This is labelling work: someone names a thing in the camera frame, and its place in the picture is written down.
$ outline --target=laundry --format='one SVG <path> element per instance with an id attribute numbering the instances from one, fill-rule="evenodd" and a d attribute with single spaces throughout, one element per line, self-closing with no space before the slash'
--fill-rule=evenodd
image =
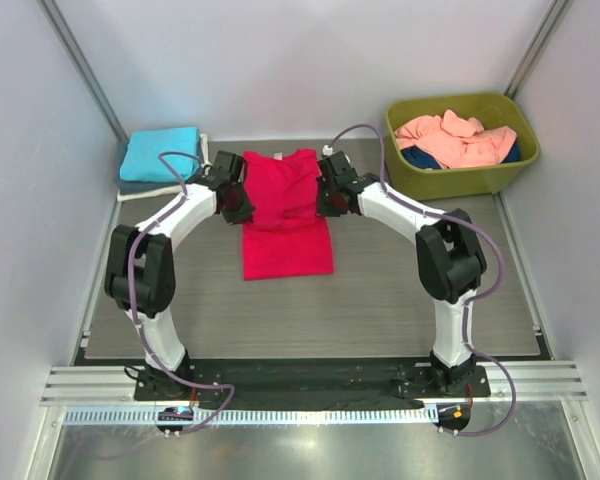
<path id="1" fill-rule="evenodd" d="M 516 141 L 516 132 L 509 127 L 485 130 L 479 120 L 464 120 L 451 110 L 443 117 L 414 118 L 397 129 L 395 135 L 401 151 L 418 147 L 443 169 L 497 165 L 507 158 Z"/>
<path id="2" fill-rule="evenodd" d="M 442 167 L 433 158 L 433 155 L 428 154 L 427 152 L 421 150 L 420 148 L 413 146 L 409 148 L 404 148 L 401 150 L 402 156 L 404 159 L 413 165 L 416 168 L 421 168 L 423 170 L 431 169 L 431 170 L 441 170 Z M 515 163 L 520 161 L 520 145 L 518 144 L 518 140 L 516 139 L 513 142 L 513 146 L 509 153 L 502 161 L 502 163 Z"/>
<path id="3" fill-rule="evenodd" d="M 245 152 L 245 190 L 256 208 L 242 227 L 245 280 L 334 271 L 326 218 L 316 215 L 320 176 L 316 152 L 297 150 L 281 160 Z"/>
<path id="4" fill-rule="evenodd" d="M 121 143 L 120 147 L 121 153 L 119 158 L 124 158 L 127 152 L 126 144 Z M 198 142 L 198 158 L 202 163 L 208 163 L 209 161 L 209 144 L 208 144 L 208 135 L 201 133 L 200 141 Z M 189 179 L 185 180 L 186 183 L 192 183 L 197 175 L 194 174 Z M 149 197 L 158 197 L 160 195 L 169 195 L 176 194 L 182 191 L 182 187 L 180 184 L 173 179 L 173 181 L 168 183 L 157 183 L 157 182 L 127 182 L 120 178 L 118 174 L 114 178 L 115 184 L 118 186 L 118 201 L 125 202 L 127 200 L 138 200 L 140 198 L 149 198 Z"/>
<path id="5" fill-rule="evenodd" d="M 134 132 L 120 166 L 120 180 L 173 183 L 173 173 L 164 166 L 158 155 L 166 151 L 195 155 L 198 151 L 198 141 L 199 134 L 196 127 Z M 198 169 L 197 162 L 183 156 L 171 155 L 169 164 L 184 180 L 188 180 Z"/>

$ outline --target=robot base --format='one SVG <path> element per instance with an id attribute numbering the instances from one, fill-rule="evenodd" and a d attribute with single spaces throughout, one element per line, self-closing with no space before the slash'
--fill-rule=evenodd
<path id="1" fill-rule="evenodd" d="M 488 397 L 491 393 L 485 369 L 473 367 L 453 388 L 441 389 L 431 366 L 412 367 L 419 358 L 304 358 L 304 359 L 195 359 L 188 372 L 198 383 L 231 383 L 236 387 L 229 409 L 267 411 L 401 410 L 422 408 L 427 398 L 449 398 L 450 403 Z M 180 372 L 183 378 L 187 373 Z M 154 380 L 140 381 L 137 401 L 191 400 L 186 387 L 169 398 Z M 225 394 L 196 392 L 200 407 L 218 408 Z"/>
<path id="2" fill-rule="evenodd" d="M 175 372 L 183 380 L 193 381 L 190 368 L 189 353 L 185 350 L 184 358 Z M 138 402 L 160 402 L 168 400 L 192 400 L 193 389 L 176 382 L 159 368 L 144 364 L 144 370 L 138 373 L 136 389 L 133 394 Z"/>

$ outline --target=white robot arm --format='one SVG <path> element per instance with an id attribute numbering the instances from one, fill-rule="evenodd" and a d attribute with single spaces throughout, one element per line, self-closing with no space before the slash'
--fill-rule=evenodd
<path id="1" fill-rule="evenodd" d="M 210 170 L 187 185 L 186 195 L 181 193 L 160 212 L 135 227 L 118 226 L 112 235 L 105 291 L 131 316 L 126 275 L 130 245 L 139 231 L 186 196 L 183 205 L 141 242 L 138 252 L 145 257 L 145 264 L 137 267 L 135 282 L 138 314 L 147 342 L 171 371 L 184 378 L 187 378 L 189 358 L 178 338 L 169 308 L 175 292 L 173 251 L 196 226 L 214 214 L 222 213 L 231 224 L 251 218 L 254 208 L 239 180 L 243 165 L 242 157 L 220 152 Z M 480 275 L 486 270 L 475 234 L 391 200 L 374 175 L 359 177 L 342 152 L 321 159 L 319 165 L 322 176 L 317 179 L 318 215 L 337 217 L 356 213 L 373 218 L 416 245 L 420 280 L 434 303 L 436 339 L 431 363 L 437 373 L 433 378 L 444 387 L 465 377 L 475 367 L 475 358 L 463 340 L 463 308 L 465 300 L 475 295 Z M 422 211 L 444 213 L 407 197 L 404 199 Z M 470 221 L 460 210 L 447 215 Z M 471 328 L 470 317 L 468 328 Z M 158 369 L 149 355 L 146 363 Z"/>

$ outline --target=green basket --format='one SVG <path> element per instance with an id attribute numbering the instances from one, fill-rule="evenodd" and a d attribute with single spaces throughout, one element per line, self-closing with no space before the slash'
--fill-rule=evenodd
<path id="1" fill-rule="evenodd" d="M 518 135 L 520 161 L 489 167 L 423 170 L 407 162 L 396 143 L 395 131 L 421 115 L 443 115 L 451 109 L 462 118 L 475 117 L 486 130 L 509 126 Z M 477 93 L 404 100 L 387 111 L 389 135 L 387 168 L 393 187 L 415 200 L 497 193 L 540 154 L 538 139 L 518 106 L 500 93 Z"/>

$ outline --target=white wall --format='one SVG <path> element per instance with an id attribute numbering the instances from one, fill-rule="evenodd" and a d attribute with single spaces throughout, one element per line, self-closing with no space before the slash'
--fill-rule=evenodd
<path id="1" fill-rule="evenodd" d="M 551 345 L 600 418 L 600 0 L 573 3 L 519 102 L 543 153 L 506 205 Z"/>
<path id="2" fill-rule="evenodd" d="M 23 478 L 111 211 L 115 142 L 36 2 L 0 2 L 0 480 Z"/>
<path id="3" fill-rule="evenodd" d="M 502 91 L 549 0 L 59 0 L 131 132 L 324 138 L 405 97 Z"/>

